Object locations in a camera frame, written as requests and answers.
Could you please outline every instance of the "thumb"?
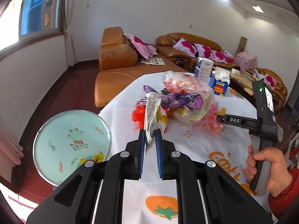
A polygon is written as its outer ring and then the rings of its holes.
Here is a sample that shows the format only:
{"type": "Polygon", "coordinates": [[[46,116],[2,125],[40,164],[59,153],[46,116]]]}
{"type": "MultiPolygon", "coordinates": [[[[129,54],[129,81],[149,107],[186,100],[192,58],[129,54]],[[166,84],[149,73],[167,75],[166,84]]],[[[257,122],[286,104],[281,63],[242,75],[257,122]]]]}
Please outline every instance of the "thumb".
{"type": "Polygon", "coordinates": [[[282,152],[274,147],[267,147],[253,155],[253,158],[257,161],[268,160],[272,163],[281,162],[281,158],[284,159],[282,152]]]}

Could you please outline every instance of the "curtain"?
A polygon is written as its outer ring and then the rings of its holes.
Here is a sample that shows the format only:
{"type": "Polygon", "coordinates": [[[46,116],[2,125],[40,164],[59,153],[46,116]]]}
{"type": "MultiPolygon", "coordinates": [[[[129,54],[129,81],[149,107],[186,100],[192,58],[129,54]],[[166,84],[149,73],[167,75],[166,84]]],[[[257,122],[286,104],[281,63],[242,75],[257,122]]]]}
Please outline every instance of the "curtain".
{"type": "Polygon", "coordinates": [[[24,156],[22,153],[23,147],[19,144],[14,144],[2,128],[0,128],[0,151],[11,160],[14,166],[21,164],[21,157],[24,156]]]}
{"type": "Polygon", "coordinates": [[[73,5],[74,0],[65,0],[65,50],[68,66],[73,66],[78,62],[72,36],[73,5]]]}

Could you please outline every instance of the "round table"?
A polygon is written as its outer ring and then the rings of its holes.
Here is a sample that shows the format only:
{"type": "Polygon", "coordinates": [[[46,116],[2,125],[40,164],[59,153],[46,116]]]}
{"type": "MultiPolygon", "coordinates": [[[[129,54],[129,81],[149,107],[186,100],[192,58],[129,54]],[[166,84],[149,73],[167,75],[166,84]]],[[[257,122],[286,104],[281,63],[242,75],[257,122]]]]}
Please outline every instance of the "round table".
{"type": "MultiPolygon", "coordinates": [[[[111,132],[109,157],[124,150],[128,142],[138,138],[137,123],[132,121],[135,104],[145,96],[143,85],[149,85],[156,91],[164,88],[164,74],[148,74],[136,79],[100,112],[111,132]]],[[[227,114],[257,117],[256,109],[246,99],[237,98],[229,90],[225,97],[215,95],[215,100],[219,102],[219,109],[226,107],[227,114]]],[[[250,181],[246,176],[247,148],[251,143],[248,130],[227,125],[224,135],[215,136],[171,119],[163,139],[172,141],[176,150],[194,161],[216,161],[250,192],[250,181]]],[[[268,194],[254,194],[251,193],[252,197],[269,211],[268,194]]],[[[176,182],[159,178],[156,149],[152,147],[144,158],[142,179],[125,181],[122,223],[169,223],[169,220],[177,223],[177,209],[173,203],[176,198],[176,182]]]]}

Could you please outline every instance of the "pink floral pillow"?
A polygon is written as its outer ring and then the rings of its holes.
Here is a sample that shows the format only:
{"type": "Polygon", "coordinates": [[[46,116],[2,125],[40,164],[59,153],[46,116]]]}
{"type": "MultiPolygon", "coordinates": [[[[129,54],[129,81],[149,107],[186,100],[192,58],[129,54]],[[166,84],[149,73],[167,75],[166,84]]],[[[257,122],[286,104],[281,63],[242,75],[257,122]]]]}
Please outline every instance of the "pink floral pillow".
{"type": "Polygon", "coordinates": [[[216,62],[223,62],[225,64],[227,64],[225,58],[224,58],[224,54],[222,51],[215,51],[215,50],[212,50],[212,54],[214,56],[214,61],[216,62]]]}
{"type": "Polygon", "coordinates": [[[266,74],[266,75],[265,75],[265,78],[264,78],[264,83],[265,83],[267,86],[269,86],[272,90],[274,90],[274,89],[275,89],[275,86],[276,86],[276,84],[277,84],[277,81],[276,81],[273,77],[271,77],[271,76],[269,76],[268,74],[266,74]]]}
{"type": "Polygon", "coordinates": [[[182,52],[185,52],[187,55],[195,57],[197,53],[196,48],[187,40],[180,38],[180,40],[173,46],[175,49],[179,49],[182,52]]]}
{"type": "Polygon", "coordinates": [[[201,44],[194,44],[194,45],[197,48],[199,57],[214,60],[214,56],[212,54],[212,50],[210,49],[210,47],[201,44]]]}
{"type": "Polygon", "coordinates": [[[227,63],[235,62],[234,56],[228,51],[223,52],[223,56],[227,63]]]}
{"type": "Polygon", "coordinates": [[[138,50],[142,57],[148,60],[150,57],[157,55],[157,52],[154,47],[151,45],[144,43],[141,39],[134,35],[124,35],[126,38],[130,40],[133,46],[138,50]]]}

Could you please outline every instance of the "sofa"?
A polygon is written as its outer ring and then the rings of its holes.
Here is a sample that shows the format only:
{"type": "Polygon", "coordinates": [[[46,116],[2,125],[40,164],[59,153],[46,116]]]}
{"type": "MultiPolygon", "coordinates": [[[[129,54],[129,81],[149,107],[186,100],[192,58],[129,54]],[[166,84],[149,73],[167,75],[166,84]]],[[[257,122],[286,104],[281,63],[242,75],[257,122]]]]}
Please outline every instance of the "sofa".
{"type": "Polygon", "coordinates": [[[172,61],[158,54],[165,66],[144,65],[140,57],[123,35],[121,27],[106,28],[103,32],[99,68],[95,81],[95,105],[107,105],[117,94],[138,77],[164,71],[186,72],[172,61]]]}
{"type": "MultiPolygon", "coordinates": [[[[173,46],[180,40],[180,38],[184,38],[185,40],[189,41],[191,44],[201,44],[205,45],[211,48],[211,50],[216,51],[223,51],[221,46],[217,44],[216,42],[197,36],[197,35],[191,35],[186,33],[171,33],[167,35],[159,36],[156,39],[156,48],[158,52],[166,57],[167,59],[171,60],[174,63],[177,63],[179,61],[184,62],[184,69],[189,72],[194,72],[197,58],[191,57],[187,55],[185,52],[182,52],[178,49],[173,48],[173,46]]],[[[232,69],[240,67],[235,63],[220,63],[220,62],[214,62],[214,66],[218,66],[225,69],[232,69]]]]}
{"type": "MultiPolygon", "coordinates": [[[[272,90],[272,97],[273,97],[273,102],[274,102],[274,110],[276,112],[280,111],[286,101],[286,96],[288,94],[288,90],[286,86],[284,85],[282,79],[274,72],[266,68],[256,68],[258,73],[262,75],[268,74],[269,76],[273,77],[276,81],[277,84],[275,86],[275,89],[272,90]]],[[[250,74],[253,75],[252,70],[247,70],[250,74]]]]}

